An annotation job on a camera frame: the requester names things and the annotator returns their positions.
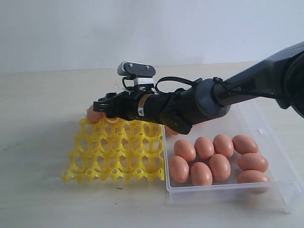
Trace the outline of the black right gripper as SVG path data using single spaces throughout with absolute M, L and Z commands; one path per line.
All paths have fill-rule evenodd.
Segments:
M 170 119 L 168 96 L 150 93 L 116 92 L 107 93 L 93 102 L 93 111 L 104 113 L 107 118 L 121 118 L 127 121 L 140 120 L 166 124 Z

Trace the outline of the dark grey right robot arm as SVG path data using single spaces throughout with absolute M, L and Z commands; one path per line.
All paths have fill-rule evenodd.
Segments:
M 122 62 L 118 75 L 132 80 L 121 93 L 107 93 L 93 104 L 108 118 L 163 124 L 180 134 L 193 125 L 221 118 L 231 105 L 257 97 L 276 100 L 282 109 L 304 114 L 304 45 L 285 48 L 252 67 L 223 80 L 219 77 L 190 81 L 167 76 L 163 81 L 189 85 L 188 89 L 162 92 L 153 80 L 156 70 L 148 64 Z

